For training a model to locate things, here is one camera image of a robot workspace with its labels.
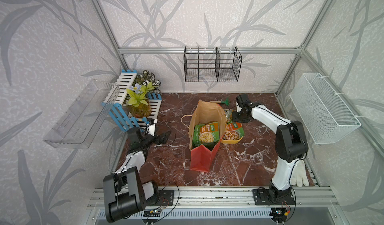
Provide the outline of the yellow green soup packet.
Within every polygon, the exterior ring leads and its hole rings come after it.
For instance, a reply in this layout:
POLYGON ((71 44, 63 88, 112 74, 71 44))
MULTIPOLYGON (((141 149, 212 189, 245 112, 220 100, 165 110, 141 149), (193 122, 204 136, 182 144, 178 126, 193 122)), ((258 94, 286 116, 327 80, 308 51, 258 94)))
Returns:
POLYGON ((220 130, 218 122, 195 125, 192 143, 193 148, 204 146, 212 151, 215 145, 219 142, 219 139, 220 130))

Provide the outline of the red paper bag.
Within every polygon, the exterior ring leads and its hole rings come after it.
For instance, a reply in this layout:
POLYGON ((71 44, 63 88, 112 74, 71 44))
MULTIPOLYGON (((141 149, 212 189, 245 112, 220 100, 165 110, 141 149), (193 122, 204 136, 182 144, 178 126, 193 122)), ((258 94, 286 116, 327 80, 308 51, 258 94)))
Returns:
POLYGON ((190 170, 208 173, 226 131, 226 113, 220 105, 200 100, 190 117, 190 170))

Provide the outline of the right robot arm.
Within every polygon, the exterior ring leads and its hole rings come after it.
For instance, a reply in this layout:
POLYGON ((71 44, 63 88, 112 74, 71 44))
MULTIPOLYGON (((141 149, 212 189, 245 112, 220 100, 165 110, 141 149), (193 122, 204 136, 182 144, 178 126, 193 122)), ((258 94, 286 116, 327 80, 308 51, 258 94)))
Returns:
POLYGON ((253 190, 255 204, 294 205, 296 199, 292 178, 294 172, 299 170, 299 164, 304 163, 309 150, 303 124, 285 119, 260 103, 251 102, 246 94, 236 97, 236 110, 232 112, 232 118, 239 123, 257 120, 276 134, 277 168, 267 189, 260 187, 253 190))

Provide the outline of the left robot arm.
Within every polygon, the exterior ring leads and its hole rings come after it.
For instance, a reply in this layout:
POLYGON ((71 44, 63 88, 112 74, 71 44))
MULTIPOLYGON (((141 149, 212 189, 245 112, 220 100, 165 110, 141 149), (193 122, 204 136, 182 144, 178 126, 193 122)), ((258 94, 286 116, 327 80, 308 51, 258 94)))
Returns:
POLYGON ((150 223, 162 210, 174 204, 173 190, 159 190, 155 182, 143 183, 140 169, 151 145, 165 145, 171 131, 155 135, 155 126, 133 127, 127 131, 130 152, 121 167, 103 179, 105 216, 108 223, 128 219, 144 212, 150 223))

